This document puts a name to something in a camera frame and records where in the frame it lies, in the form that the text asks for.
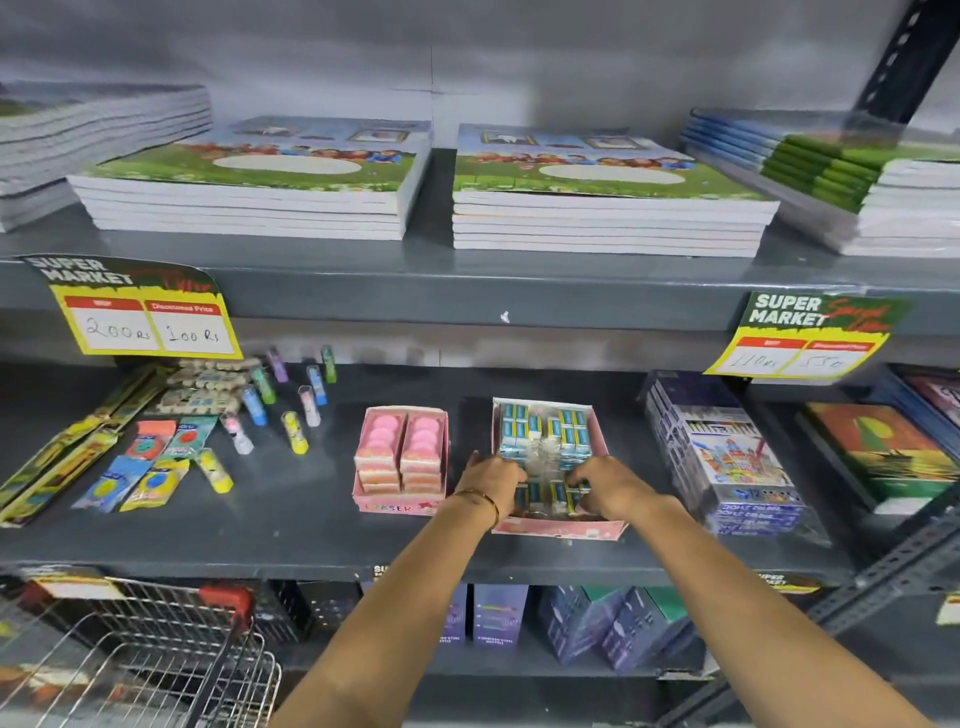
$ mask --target metal wire grid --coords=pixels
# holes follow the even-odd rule
[[[233,611],[200,590],[111,581],[125,598],[0,596],[4,728],[267,724],[281,670],[262,635],[229,641]]]

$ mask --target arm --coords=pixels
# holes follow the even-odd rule
[[[628,521],[660,559],[686,610],[760,728],[927,728],[875,672],[747,569],[674,497],[612,457],[574,474],[587,506]]]
[[[473,454],[457,491],[485,493],[500,518],[526,479],[516,464]],[[271,728],[399,726],[444,631],[453,590],[480,538],[496,525],[493,505],[473,492],[449,497],[337,631]]]

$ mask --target yellow glue stick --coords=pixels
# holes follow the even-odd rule
[[[280,418],[283,421],[283,428],[287,431],[287,437],[290,438],[290,448],[297,455],[303,455],[310,449],[310,444],[303,437],[303,430],[300,428],[300,418],[296,412],[284,412]]]
[[[220,463],[217,453],[210,448],[204,448],[197,454],[197,465],[204,471],[206,479],[210,481],[219,494],[229,493],[233,487],[233,478]]]

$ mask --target forearm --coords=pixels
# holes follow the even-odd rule
[[[443,633],[453,590],[492,520],[482,501],[445,501],[364,595],[272,728],[400,725]]]
[[[927,726],[906,700],[720,546],[672,497],[631,517],[761,728]]]

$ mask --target stack of notebooks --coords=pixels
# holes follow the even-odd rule
[[[936,443],[884,404],[808,402],[813,434],[874,513],[910,516],[960,482]]]
[[[202,86],[0,85],[0,231],[77,202],[67,174],[209,126]]]
[[[955,371],[888,364],[869,401],[896,407],[960,462],[960,375]]]
[[[686,150],[843,255],[960,257],[960,144],[862,112],[694,109]]]
[[[687,511],[717,535],[792,531],[807,506],[719,376],[651,372],[646,417]]]
[[[630,129],[462,125],[453,246],[753,257],[778,202]]]
[[[102,230],[399,240],[429,122],[259,116],[71,175]]]

